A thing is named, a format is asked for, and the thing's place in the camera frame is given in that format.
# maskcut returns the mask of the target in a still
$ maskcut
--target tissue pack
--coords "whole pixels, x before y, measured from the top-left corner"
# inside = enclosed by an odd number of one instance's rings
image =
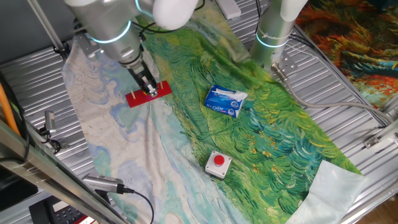
[[[219,85],[213,85],[206,96],[205,106],[212,110],[237,118],[247,93],[231,91]]]

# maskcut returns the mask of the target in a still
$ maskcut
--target metal rod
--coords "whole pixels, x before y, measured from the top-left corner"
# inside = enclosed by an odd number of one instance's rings
[[[28,130],[32,137],[37,139],[38,134],[29,125]],[[7,156],[10,153],[17,154],[20,157],[24,155],[24,139],[3,122],[0,122],[0,143],[0,157]],[[49,149],[38,142],[36,147],[30,146],[28,162],[25,164],[2,162],[0,165],[79,209],[84,214],[93,217],[100,223],[127,223],[106,201],[88,188],[80,179],[73,178],[75,174],[51,152],[47,151]]]
[[[63,49],[63,44],[60,38],[58,37],[57,33],[51,26],[50,21],[47,19],[47,16],[45,16],[44,11],[40,7],[40,4],[37,2],[37,0],[27,0],[27,2],[30,4],[32,10],[35,12],[37,18],[39,19],[40,23],[45,29],[47,35],[49,35],[55,48],[57,50]]]

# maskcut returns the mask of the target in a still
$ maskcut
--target red block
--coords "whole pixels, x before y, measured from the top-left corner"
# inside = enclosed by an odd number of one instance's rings
[[[162,84],[158,83],[157,87],[158,87],[157,96],[155,97],[146,95],[142,90],[137,90],[134,92],[134,96],[136,96],[136,99],[132,97],[131,93],[126,94],[126,99],[127,102],[129,103],[130,108],[147,103],[151,100],[158,99],[172,92],[172,89],[170,88],[167,81],[162,81]]]

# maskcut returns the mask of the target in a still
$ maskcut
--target red button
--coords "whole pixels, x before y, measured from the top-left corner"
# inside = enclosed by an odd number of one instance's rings
[[[214,157],[214,163],[216,164],[216,166],[222,166],[224,164],[224,161],[225,159],[221,155]]]

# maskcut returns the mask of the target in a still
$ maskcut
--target colorful painted fabric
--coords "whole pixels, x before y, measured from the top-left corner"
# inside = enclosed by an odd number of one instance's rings
[[[309,0],[297,24],[376,108],[398,93],[396,2]]]
[[[154,223],[285,223],[322,160],[359,173],[213,2],[185,27],[146,37],[144,58],[171,95],[129,108],[124,95],[138,86],[127,70],[103,54],[87,60],[76,42],[63,77],[97,171],[148,196]],[[238,118],[203,105],[214,84],[248,94]],[[225,180],[204,172],[213,150],[233,158]],[[139,196],[112,198],[133,223],[149,222]]]

